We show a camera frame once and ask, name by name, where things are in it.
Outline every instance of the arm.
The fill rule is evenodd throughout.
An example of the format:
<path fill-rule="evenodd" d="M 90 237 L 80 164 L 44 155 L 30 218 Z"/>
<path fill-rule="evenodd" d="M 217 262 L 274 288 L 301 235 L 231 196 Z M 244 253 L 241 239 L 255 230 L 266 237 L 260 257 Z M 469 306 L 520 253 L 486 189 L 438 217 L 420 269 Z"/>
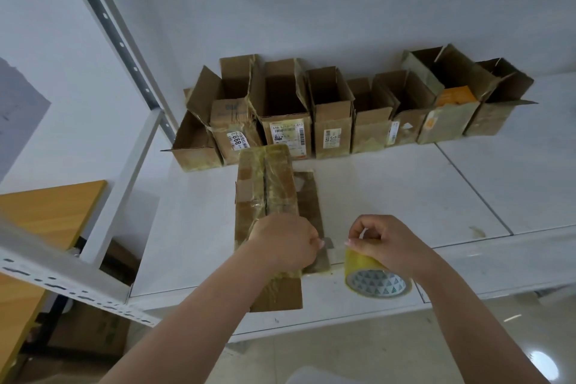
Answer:
<path fill-rule="evenodd" d="M 360 216 L 349 237 L 351 249 L 424 288 L 466 384 L 548 383 L 460 275 L 400 220 Z"/>
<path fill-rule="evenodd" d="M 249 240 L 100 382 L 203 383 L 273 275 L 312 264 L 322 245 L 303 217 L 271 214 L 259 220 Z"/>

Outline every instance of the forearm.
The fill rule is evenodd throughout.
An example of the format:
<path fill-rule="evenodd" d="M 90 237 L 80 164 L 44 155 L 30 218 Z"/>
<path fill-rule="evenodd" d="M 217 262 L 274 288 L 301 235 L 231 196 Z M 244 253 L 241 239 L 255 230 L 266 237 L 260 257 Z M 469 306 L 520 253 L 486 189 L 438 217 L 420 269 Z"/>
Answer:
<path fill-rule="evenodd" d="M 547 383 L 460 275 L 434 267 L 421 284 L 465 383 Z"/>
<path fill-rule="evenodd" d="M 242 245 L 101 382 L 203 383 L 273 272 L 257 246 Z"/>

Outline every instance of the person's right hand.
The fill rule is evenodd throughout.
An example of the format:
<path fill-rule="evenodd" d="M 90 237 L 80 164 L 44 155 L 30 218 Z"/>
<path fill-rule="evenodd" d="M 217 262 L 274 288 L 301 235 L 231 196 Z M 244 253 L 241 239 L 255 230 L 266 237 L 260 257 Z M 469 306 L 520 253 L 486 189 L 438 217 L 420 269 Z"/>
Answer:
<path fill-rule="evenodd" d="M 394 216 L 364 214 L 358 217 L 346 245 L 384 264 L 400 276 L 416 282 L 433 273 L 442 258 Z"/>

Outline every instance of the barcode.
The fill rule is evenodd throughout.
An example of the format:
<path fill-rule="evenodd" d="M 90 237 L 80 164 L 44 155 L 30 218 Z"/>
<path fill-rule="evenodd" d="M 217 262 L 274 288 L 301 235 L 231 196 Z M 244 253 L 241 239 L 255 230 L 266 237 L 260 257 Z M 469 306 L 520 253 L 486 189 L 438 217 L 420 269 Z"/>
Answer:
<path fill-rule="evenodd" d="M 306 142 L 304 141 L 304 127 L 300 126 L 298 128 L 298 132 L 300 134 L 300 146 L 306 145 Z"/>

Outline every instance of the hand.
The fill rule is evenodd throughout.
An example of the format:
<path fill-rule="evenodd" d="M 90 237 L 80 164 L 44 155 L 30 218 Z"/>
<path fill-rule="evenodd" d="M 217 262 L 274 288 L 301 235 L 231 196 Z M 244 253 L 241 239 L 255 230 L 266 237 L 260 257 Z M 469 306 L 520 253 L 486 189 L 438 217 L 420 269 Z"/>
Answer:
<path fill-rule="evenodd" d="M 442 258 L 394 216 L 364 214 L 356 219 L 346 245 L 416 282 L 434 273 Z"/>
<path fill-rule="evenodd" d="M 248 243 L 270 258 L 275 272 L 296 272 L 309 266 L 324 246 L 318 231 L 304 217 L 294 214 L 270 214 L 252 228 Z"/>

